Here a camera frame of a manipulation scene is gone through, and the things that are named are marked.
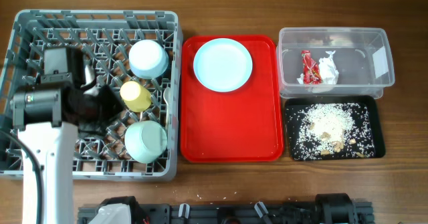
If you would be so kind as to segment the light blue bowl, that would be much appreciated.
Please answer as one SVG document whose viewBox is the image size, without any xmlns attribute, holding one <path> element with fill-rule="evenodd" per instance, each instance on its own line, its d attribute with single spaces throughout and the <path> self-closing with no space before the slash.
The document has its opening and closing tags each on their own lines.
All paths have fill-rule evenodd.
<svg viewBox="0 0 428 224">
<path fill-rule="evenodd" d="M 136 42 L 129 51 L 132 73 L 142 79 L 157 78 L 168 68 L 169 57 L 156 41 L 145 39 Z"/>
</svg>

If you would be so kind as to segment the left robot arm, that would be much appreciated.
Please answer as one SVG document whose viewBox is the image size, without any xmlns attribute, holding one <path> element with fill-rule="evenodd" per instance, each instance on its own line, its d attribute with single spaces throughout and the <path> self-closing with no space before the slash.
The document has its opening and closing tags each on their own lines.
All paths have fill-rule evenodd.
<svg viewBox="0 0 428 224">
<path fill-rule="evenodd" d="M 96 85 L 94 67 L 76 47 L 43 52 L 41 73 L 12 99 L 13 128 L 21 147 L 23 223 L 73 223 L 72 166 L 79 134 L 104 136 L 124 106 L 111 87 Z"/>
</svg>

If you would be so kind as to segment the rice and food scraps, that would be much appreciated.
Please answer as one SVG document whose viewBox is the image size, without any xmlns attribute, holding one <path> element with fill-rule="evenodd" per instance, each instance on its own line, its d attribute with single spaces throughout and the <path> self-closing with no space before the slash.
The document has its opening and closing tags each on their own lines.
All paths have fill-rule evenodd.
<svg viewBox="0 0 428 224">
<path fill-rule="evenodd" d="M 364 104 L 286 107 L 290 155 L 294 160 L 372 158 L 375 144 Z"/>
</svg>

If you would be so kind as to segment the yellow plastic cup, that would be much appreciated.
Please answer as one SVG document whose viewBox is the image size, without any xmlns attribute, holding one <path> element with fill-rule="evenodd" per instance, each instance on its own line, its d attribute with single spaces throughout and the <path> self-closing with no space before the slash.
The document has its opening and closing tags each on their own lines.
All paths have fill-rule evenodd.
<svg viewBox="0 0 428 224">
<path fill-rule="evenodd" d="M 125 82 L 121 86 L 120 97 L 133 112 L 144 112 L 152 104 L 151 93 L 135 81 Z"/>
</svg>

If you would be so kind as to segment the cream plastic spoon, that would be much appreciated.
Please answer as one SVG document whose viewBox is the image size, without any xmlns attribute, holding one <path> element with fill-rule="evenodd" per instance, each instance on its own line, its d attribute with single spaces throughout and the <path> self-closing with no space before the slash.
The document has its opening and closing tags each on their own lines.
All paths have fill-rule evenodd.
<svg viewBox="0 0 428 224">
<path fill-rule="evenodd" d="M 166 87 L 163 92 L 163 100 L 166 104 L 165 130 L 168 132 L 170 123 L 169 104 L 171 102 L 171 88 Z"/>
</svg>

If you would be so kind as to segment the white napkin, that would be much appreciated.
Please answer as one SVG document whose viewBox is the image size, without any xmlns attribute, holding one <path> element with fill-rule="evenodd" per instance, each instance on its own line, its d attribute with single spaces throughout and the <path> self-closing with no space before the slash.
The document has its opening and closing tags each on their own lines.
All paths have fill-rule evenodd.
<svg viewBox="0 0 428 224">
<path fill-rule="evenodd" d="M 307 87 L 308 91 L 312 93 L 323 93 L 331 91 L 334 87 L 333 85 L 336 85 L 338 82 L 339 72 L 336 68 L 336 65 L 333 60 L 333 56 L 336 53 L 336 51 L 326 51 L 326 54 L 328 57 L 326 58 L 320 58 L 318 62 L 316 62 L 319 65 L 320 68 L 320 75 L 322 78 L 321 84 L 307 84 L 309 87 Z M 299 84 L 303 84 L 302 81 L 303 73 L 300 74 L 300 77 L 297 79 Z"/>
</svg>

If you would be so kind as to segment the red snack wrapper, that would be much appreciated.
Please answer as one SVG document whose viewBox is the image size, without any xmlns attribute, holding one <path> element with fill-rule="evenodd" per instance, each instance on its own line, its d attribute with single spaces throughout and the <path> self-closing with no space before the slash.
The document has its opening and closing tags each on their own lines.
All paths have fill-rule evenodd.
<svg viewBox="0 0 428 224">
<path fill-rule="evenodd" d="M 312 59 L 309 50 L 302 50 L 302 63 L 303 63 L 303 84 L 321 84 L 322 78 L 320 75 L 319 65 Z"/>
</svg>

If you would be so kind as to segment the small green plate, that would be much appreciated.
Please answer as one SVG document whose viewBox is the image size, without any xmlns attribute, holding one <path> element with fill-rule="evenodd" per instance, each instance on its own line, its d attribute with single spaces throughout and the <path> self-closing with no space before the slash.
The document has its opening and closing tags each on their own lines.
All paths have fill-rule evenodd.
<svg viewBox="0 0 428 224">
<path fill-rule="evenodd" d="M 127 128 L 124 145 L 135 161 L 148 164 L 154 162 L 167 149 L 167 133 L 158 122 L 136 122 Z"/>
</svg>

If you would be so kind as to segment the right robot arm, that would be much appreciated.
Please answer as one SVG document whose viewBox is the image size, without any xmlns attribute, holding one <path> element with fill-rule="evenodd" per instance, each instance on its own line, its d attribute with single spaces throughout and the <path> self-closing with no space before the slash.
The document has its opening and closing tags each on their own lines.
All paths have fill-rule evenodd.
<svg viewBox="0 0 428 224">
<path fill-rule="evenodd" d="M 314 221 L 355 224 L 353 202 L 346 193 L 318 194 L 315 198 Z"/>
</svg>

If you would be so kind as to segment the large light blue plate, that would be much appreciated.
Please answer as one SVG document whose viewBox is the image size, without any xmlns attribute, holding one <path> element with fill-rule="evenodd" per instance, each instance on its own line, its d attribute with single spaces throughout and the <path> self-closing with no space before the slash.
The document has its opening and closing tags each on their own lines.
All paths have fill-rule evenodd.
<svg viewBox="0 0 428 224">
<path fill-rule="evenodd" d="M 249 80 L 253 60 L 242 43 L 217 38 L 204 43 L 195 54 L 193 71 L 198 81 L 214 92 L 232 92 Z"/>
</svg>

